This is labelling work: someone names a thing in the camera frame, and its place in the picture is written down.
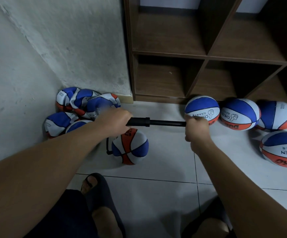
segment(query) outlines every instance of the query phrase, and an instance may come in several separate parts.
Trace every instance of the white tile floor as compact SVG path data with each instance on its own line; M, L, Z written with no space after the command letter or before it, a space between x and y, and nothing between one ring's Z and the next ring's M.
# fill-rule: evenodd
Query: white tile floor
M183 105L135 102L122 104L135 117L182 121ZM121 166L106 154L105 142L86 158L68 188L80 189L92 172L106 176L116 208L132 237L180 237L182 229L203 211L216 191L199 158L184 140L184 128L138 127L149 140L139 164ZM258 186L287 209L287 168L263 159L262 131L234 131L221 123L210 127L217 146Z

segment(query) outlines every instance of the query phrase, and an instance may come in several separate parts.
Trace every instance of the slipper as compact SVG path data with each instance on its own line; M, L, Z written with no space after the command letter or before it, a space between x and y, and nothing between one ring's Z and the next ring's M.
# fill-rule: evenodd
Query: slipper
M97 185L93 185L87 180L89 176L93 176L97 180ZM125 227L122 223L122 220L119 217L119 214L115 208L113 199L110 194L110 190L105 178L99 173L92 173L86 177L85 181L92 188L89 192L85 194L86 204L88 210L92 213L94 210L100 207L107 207L111 209L114 213L118 227L120 228L123 238L126 238Z
M181 238L191 238L195 234L204 220L207 218L216 218L227 222L228 216L219 197L216 197L209 207L195 220L193 220L182 232Z

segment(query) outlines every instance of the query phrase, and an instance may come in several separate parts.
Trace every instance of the blue white orange basketball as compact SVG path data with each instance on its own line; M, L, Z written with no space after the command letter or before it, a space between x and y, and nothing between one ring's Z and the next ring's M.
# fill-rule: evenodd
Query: blue white orange basketball
M234 130L253 128L260 119L260 109L253 101L244 98L233 99L221 109L221 120Z
M72 106L70 104L70 100L73 95L78 92L80 89L77 87L70 87L62 89L58 95L57 100L55 102L56 106L64 112L72 111Z
M92 120L79 120L79 121L76 121L76 122L70 124L69 127L67 127L65 133L68 133L68 132L71 132L71 131L73 131L73 130L75 130L77 128L80 128L80 127L82 127L83 125L85 125L85 124L87 124L89 122L92 122Z
M90 119L96 119L101 111L109 107L120 108L120 100L115 94L102 94L88 101L86 114Z
M260 151L266 160L287 167L287 131L275 131L264 136Z
M84 117L84 118L89 118L89 116L86 114L86 111L84 110L87 102L93 98L96 98L100 96L100 93L90 90L90 89L81 89L77 92L75 92L70 99L70 104L78 115Z
M261 118L257 128L265 131L287 129L287 103L265 101L259 105Z
M220 106L209 96L196 96L186 104L184 112L190 116L204 117L212 125L220 116Z
M113 155L126 165L139 163L148 154L149 142L144 133L136 128L113 140L111 145Z
M46 118L45 130L49 138L54 138L64 134L67 127L74 121L79 120L78 116L67 112L58 112Z

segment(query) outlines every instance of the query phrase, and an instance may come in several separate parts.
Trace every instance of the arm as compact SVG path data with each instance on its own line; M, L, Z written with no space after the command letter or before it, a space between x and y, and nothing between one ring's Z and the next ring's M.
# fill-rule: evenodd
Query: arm
M0 237L23 237L58 201L84 157L103 139L125 133L128 111L94 122L0 161Z
M287 210L253 183L212 141L208 121L185 117L186 140L200 157L237 237L286 237Z

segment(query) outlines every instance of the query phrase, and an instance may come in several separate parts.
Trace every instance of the thumbs up logo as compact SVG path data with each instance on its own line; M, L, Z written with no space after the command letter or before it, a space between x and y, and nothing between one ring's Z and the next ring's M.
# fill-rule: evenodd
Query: thumbs up logo
M214 115L214 110L213 110L213 109L210 109L210 110L208 111L208 114L209 114L209 118L211 119L212 116Z
M237 114L232 114L230 116L230 121L233 121L233 120L236 120L236 119L238 119L238 115Z

